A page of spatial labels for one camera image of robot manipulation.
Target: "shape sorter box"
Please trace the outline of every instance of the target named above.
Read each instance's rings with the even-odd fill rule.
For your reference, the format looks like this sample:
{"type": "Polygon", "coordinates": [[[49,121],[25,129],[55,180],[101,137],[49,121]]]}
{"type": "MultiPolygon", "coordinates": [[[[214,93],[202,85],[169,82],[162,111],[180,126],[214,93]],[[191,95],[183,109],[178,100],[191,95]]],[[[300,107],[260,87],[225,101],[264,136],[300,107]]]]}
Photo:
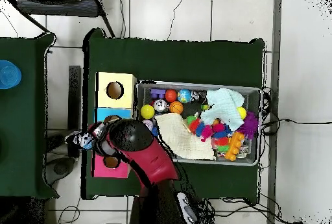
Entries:
{"type": "MultiPolygon", "coordinates": [[[[104,121],[109,115],[118,115],[121,118],[131,118],[131,110],[119,109],[119,108],[98,108],[97,109],[97,121],[104,121]]],[[[93,177],[111,177],[116,179],[126,179],[129,175],[130,166],[123,161],[115,169],[107,168],[104,165],[104,157],[99,156],[97,153],[94,154],[92,159],[94,163],[93,177]]]]}
{"type": "MultiPolygon", "coordinates": [[[[104,121],[107,116],[118,115],[121,118],[132,118],[134,115],[134,86],[136,78],[126,73],[96,73],[96,97],[97,121],[104,121]],[[123,92],[118,99],[112,99],[107,94],[108,85],[111,82],[118,82],[123,92]]],[[[104,157],[94,154],[92,159],[93,177],[127,178],[130,166],[120,162],[115,169],[107,168],[104,165],[104,157]]]]}
{"type": "Polygon", "coordinates": [[[136,78],[126,73],[96,73],[96,91],[98,108],[125,108],[133,109],[134,87],[136,78]],[[118,99],[112,99],[108,95],[108,87],[112,82],[121,86],[121,95],[118,99]]]}

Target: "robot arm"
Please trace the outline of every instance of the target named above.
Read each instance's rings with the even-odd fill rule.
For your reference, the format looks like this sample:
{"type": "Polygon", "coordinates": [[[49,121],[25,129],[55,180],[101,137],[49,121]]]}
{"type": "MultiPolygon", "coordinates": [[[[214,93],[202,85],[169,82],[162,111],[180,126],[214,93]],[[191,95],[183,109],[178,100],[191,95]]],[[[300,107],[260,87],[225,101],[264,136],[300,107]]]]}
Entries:
{"type": "Polygon", "coordinates": [[[136,224],[195,224],[187,198],[172,185],[178,175],[169,153],[144,123],[113,118],[93,124],[83,135],[74,132],[65,141],[117,157],[132,167],[141,183],[141,197],[133,204],[133,211],[134,206],[140,210],[136,224]]]}

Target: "green tablecloth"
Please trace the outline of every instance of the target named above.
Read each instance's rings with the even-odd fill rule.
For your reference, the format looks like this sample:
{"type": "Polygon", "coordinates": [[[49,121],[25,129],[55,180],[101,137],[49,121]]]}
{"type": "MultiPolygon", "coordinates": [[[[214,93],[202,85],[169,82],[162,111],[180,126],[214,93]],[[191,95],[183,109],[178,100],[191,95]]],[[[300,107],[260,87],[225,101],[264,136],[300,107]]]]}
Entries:
{"type": "Polygon", "coordinates": [[[45,153],[44,61],[53,34],[0,38],[0,60],[15,64],[21,82],[0,90],[0,196],[56,197],[43,181],[45,153]]]}
{"type": "MultiPolygon", "coordinates": [[[[132,73],[139,80],[262,87],[264,41],[186,42],[136,38],[109,39],[93,29],[84,39],[83,123],[93,123],[95,73],[132,73]]],[[[134,172],[127,179],[91,177],[91,152],[83,157],[83,193],[92,195],[137,195],[134,172]]],[[[257,165],[225,166],[183,163],[199,197],[257,198],[257,165]]]]}

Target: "purple octopus toy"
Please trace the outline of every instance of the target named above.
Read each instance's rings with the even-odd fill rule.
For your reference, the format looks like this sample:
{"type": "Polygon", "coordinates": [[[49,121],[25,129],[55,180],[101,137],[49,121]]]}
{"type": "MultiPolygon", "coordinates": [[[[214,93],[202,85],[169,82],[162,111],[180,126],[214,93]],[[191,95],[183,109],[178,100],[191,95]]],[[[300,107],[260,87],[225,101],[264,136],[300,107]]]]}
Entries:
{"type": "Polygon", "coordinates": [[[241,125],[237,131],[243,133],[251,140],[254,138],[255,132],[258,130],[258,120],[253,112],[247,112],[243,121],[244,124],[241,125]]]}

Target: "white cloth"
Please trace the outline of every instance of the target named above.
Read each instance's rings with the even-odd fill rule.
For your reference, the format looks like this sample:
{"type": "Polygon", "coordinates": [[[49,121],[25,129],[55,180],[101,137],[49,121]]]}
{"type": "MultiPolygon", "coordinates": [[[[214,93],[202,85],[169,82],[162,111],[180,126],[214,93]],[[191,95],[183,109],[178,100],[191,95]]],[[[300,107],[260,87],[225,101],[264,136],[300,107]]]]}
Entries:
{"type": "Polygon", "coordinates": [[[216,118],[221,119],[230,127],[231,131],[236,131],[243,120],[237,108],[244,103],[244,97],[234,90],[219,88],[218,90],[208,90],[207,102],[212,106],[209,110],[202,112],[200,118],[206,125],[212,125],[216,118]]]}
{"type": "Polygon", "coordinates": [[[185,159],[215,160],[211,146],[211,138],[202,142],[200,138],[186,129],[181,115],[167,113],[156,116],[161,139],[171,148],[172,152],[185,159]]]}

